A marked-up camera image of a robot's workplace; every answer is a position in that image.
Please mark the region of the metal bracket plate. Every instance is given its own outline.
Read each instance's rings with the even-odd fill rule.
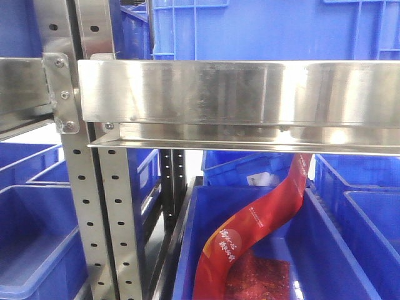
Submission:
[[[73,88],[68,57],[63,53],[44,53],[43,64],[57,131],[61,134],[78,133],[75,93],[79,91]]]

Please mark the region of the reflective metal surface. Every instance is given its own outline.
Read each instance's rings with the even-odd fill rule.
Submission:
[[[48,52],[43,53],[43,64],[57,131],[63,134],[76,134],[80,125],[69,59],[63,53]]]
[[[75,0],[84,58],[96,53],[123,53],[124,40],[118,0]]]
[[[91,147],[233,149],[400,155],[400,129],[121,124]]]
[[[120,298],[146,299],[141,200],[130,185],[127,150],[99,149],[99,158]]]
[[[83,118],[400,127],[397,61],[79,61]]]
[[[70,98],[66,111],[76,109],[79,118],[77,134],[62,134],[62,147],[68,166],[72,195],[81,233],[89,284],[94,300],[117,300],[118,285],[109,238],[109,224],[105,212],[101,173],[97,149],[88,149],[91,128],[81,119],[77,59],[83,57],[80,45],[78,19],[72,0],[34,0],[37,23],[44,53],[64,53],[68,57],[75,108]],[[64,69],[65,62],[56,60],[56,67]]]
[[[51,118],[51,113],[42,60],[0,57],[0,139]]]

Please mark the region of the storage rack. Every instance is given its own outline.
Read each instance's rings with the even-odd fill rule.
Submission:
[[[43,57],[0,59],[0,139],[55,121],[94,300],[171,297],[197,183],[186,184],[182,149],[400,153],[398,62],[119,61],[118,1],[34,8]],[[144,225],[129,147],[162,149],[161,193]],[[145,282],[143,232],[161,209],[166,234]]]

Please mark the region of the food packet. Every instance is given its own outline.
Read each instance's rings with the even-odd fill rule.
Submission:
[[[197,265],[193,300],[223,300],[232,265],[300,210],[310,160],[311,154],[295,154],[279,186],[242,208],[212,234]]]

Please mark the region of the white label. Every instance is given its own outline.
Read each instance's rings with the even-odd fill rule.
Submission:
[[[268,172],[257,173],[247,177],[250,186],[277,186],[280,183],[279,177]]]
[[[146,168],[140,173],[140,188],[144,188],[146,183],[148,183],[149,180],[149,166],[146,166]]]

